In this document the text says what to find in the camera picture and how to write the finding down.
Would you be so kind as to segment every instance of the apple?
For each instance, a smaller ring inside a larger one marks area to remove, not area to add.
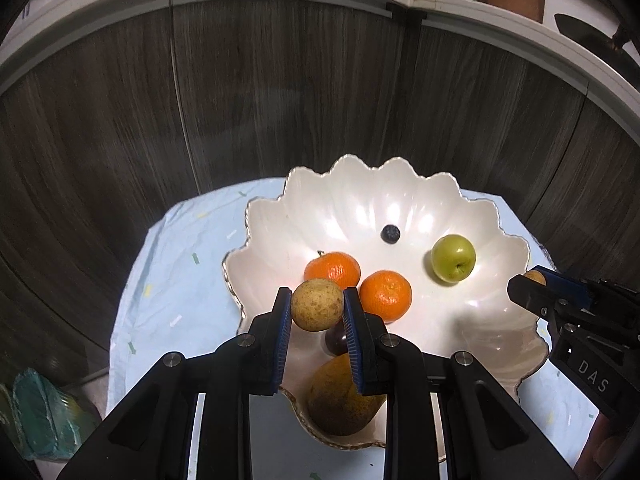
[[[461,235],[446,235],[431,249],[431,267],[443,282],[457,283],[464,280],[476,265],[476,250]]]

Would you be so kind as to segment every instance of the mandarin orange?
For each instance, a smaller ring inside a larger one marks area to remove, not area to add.
[[[333,252],[321,254],[306,264],[305,281],[324,278],[336,283],[342,290],[356,286],[360,281],[360,266],[353,256]]]
[[[393,270],[378,270],[360,285],[362,309],[377,314],[385,323],[400,319],[411,306],[409,282]]]

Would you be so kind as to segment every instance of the bolt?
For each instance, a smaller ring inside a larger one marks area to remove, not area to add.
[[[180,361],[182,361],[182,356],[178,352],[169,352],[162,358],[164,366],[169,368],[179,365]]]
[[[394,346],[398,346],[400,344],[400,338],[396,334],[383,334],[380,336],[380,342],[384,346],[393,348]]]
[[[240,334],[236,338],[236,342],[238,343],[238,346],[246,348],[247,346],[251,346],[255,343],[255,337],[252,334]]]
[[[456,362],[459,365],[469,366],[474,361],[474,357],[469,352],[456,352]]]

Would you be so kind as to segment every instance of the bowl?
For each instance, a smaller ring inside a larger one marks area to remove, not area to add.
[[[393,245],[380,237],[386,224],[401,231]],[[523,378],[540,368],[548,355],[536,332],[538,318],[511,303],[506,292],[509,279],[526,271],[529,245],[500,228],[494,202],[463,197],[449,173],[425,178],[402,158],[369,168],[356,156],[345,155],[325,174],[291,170],[280,197],[248,203],[245,225],[244,246],[227,254],[222,264],[228,290],[241,311],[238,333],[271,309],[280,286],[295,290],[318,251],[343,251],[357,259],[362,279],[391,269],[410,282],[412,306],[387,328],[423,352],[445,357],[458,350],[471,352],[514,398]],[[468,238],[477,254],[471,275],[453,286],[433,276],[428,264],[430,248],[446,234]],[[325,434],[308,416],[310,379],[330,359],[323,332],[292,325],[281,391],[298,420],[329,446],[384,447],[386,404],[363,430],[350,436]],[[438,413],[436,402],[434,411]],[[443,459],[440,417],[435,419]]]

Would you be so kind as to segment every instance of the dark wooden cabinet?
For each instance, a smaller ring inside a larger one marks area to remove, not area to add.
[[[109,353],[73,329],[0,259],[0,383],[35,368],[69,384],[109,365]]]
[[[170,30],[169,9],[103,28],[0,99],[0,254],[104,349],[147,229],[197,194]]]
[[[386,152],[501,195],[522,220],[560,163],[584,95],[521,57],[422,26],[404,59]]]
[[[564,272],[640,288],[640,146],[587,100],[527,229]]]
[[[174,9],[186,134],[201,190],[345,153],[379,164],[402,25],[297,0],[219,0]]]

